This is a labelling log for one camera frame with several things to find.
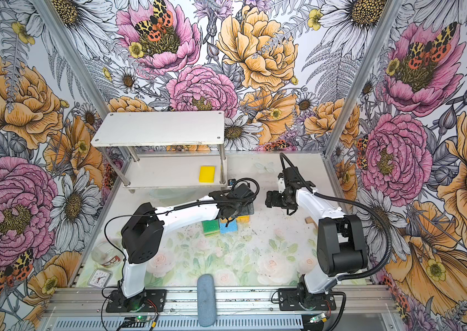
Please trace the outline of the white two-tier metal shelf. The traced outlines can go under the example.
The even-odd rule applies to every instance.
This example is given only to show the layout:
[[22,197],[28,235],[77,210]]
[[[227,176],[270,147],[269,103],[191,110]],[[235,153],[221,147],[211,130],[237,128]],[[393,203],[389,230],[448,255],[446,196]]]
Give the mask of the white two-tier metal shelf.
[[[222,111],[110,113],[91,141],[102,152],[121,148],[131,165],[117,174],[128,190],[226,186],[225,116]],[[140,147],[215,146],[216,152],[153,152],[138,154]],[[205,166],[214,169],[211,180],[200,181]]]

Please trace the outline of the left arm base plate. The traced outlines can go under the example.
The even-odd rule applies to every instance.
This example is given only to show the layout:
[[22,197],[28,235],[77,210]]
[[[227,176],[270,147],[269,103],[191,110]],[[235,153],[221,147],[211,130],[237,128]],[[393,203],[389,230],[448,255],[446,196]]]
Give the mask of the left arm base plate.
[[161,313],[164,310],[167,290],[143,290],[141,293],[126,298],[121,290],[114,290],[109,295],[107,313]]

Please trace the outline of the orange cellulose sponge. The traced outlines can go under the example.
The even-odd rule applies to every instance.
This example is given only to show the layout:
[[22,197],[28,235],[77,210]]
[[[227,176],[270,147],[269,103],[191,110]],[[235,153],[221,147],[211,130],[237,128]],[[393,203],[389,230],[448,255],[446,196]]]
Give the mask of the orange cellulose sponge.
[[249,215],[238,216],[236,218],[236,221],[238,223],[248,223],[250,222],[250,216]]

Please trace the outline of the green yellow sponge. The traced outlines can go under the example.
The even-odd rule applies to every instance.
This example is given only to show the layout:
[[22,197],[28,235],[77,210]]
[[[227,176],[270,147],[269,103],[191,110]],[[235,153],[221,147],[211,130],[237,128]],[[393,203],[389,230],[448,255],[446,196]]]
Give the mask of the green yellow sponge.
[[220,233],[220,222],[217,219],[202,222],[202,231],[205,237]]

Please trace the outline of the clear glass bowl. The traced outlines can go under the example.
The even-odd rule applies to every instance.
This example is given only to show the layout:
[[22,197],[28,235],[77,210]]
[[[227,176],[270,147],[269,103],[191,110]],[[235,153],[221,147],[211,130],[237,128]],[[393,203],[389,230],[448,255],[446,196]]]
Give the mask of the clear glass bowl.
[[91,259],[104,268],[113,268],[122,262],[123,258],[119,250],[108,241],[100,241],[91,251]]

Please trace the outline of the grey oval pad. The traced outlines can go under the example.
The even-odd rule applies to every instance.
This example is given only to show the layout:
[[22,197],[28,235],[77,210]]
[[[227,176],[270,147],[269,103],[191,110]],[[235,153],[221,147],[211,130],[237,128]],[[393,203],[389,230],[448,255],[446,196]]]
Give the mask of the grey oval pad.
[[203,274],[197,281],[197,310],[198,323],[201,327],[206,328],[215,324],[218,315],[212,274]]

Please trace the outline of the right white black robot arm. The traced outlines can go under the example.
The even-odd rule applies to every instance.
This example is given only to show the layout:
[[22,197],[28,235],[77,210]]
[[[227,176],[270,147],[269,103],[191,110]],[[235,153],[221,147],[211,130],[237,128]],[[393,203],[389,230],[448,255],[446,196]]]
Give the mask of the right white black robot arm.
[[367,248],[360,219],[335,207],[337,197],[320,194],[312,182],[287,168],[278,175],[278,189],[266,194],[268,208],[281,208],[292,215],[301,209],[317,225],[317,264],[302,275],[295,290],[278,291],[281,311],[336,308],[332,290],[347,274],[367,267]]

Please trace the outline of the blue cellulose sponge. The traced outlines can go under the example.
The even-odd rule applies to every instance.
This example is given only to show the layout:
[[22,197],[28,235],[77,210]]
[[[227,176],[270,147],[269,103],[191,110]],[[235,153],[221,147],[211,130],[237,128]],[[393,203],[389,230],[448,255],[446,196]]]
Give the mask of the blue cellulose sponge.
[[219,220],[220,234],[237,232],[237,221],[235,219],[221,219]]

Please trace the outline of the wooden mallet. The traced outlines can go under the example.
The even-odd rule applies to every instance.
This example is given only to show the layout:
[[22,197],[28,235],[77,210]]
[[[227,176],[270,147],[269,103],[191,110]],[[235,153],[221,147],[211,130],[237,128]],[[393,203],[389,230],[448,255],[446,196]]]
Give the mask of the wooden mallet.
[[306,224],[312,224],[315,228],[318,228],[317,222],[312,219],[311,217],[305,218],[305,223]]

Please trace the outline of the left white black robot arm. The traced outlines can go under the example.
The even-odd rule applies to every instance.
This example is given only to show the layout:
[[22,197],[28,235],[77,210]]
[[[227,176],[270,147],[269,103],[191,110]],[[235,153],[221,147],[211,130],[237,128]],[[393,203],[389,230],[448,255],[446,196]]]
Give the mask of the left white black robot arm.
[[251,190],[244,180],[186,204],[162,208],[142,204],[121,231],[126,262],[119,288],[124,298],[143,293],[146,263],[157,255],[164,234],[202,221],[235,219],[246,213],[259,192],[258,186]]

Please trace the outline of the small white alarm clock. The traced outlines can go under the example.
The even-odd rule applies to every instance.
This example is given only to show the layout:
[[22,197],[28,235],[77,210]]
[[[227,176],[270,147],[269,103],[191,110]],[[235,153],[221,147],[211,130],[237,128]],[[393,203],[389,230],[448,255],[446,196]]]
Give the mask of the small white alarm clock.
[[98,268],[93,272],[87,284],[89,287],[102,289],[108,284],[111,276],[112,272],[109,270]]

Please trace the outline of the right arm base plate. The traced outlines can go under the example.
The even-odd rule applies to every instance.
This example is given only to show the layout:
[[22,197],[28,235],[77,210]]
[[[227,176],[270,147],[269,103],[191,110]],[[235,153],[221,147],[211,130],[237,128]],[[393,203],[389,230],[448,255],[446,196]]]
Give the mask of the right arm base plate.
[[279,288],[277,300],[280,311],[334,311],[336,302],[333,295],[311,294],[299,288]]

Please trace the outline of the green circuit board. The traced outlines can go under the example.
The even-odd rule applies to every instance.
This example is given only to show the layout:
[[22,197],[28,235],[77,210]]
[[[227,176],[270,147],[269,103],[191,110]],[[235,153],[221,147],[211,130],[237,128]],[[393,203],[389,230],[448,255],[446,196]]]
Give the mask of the green circuit board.
[[153,316],[135,316],[126,317],[121,324],[122,328],[150,328],[156,322],[156,317]]

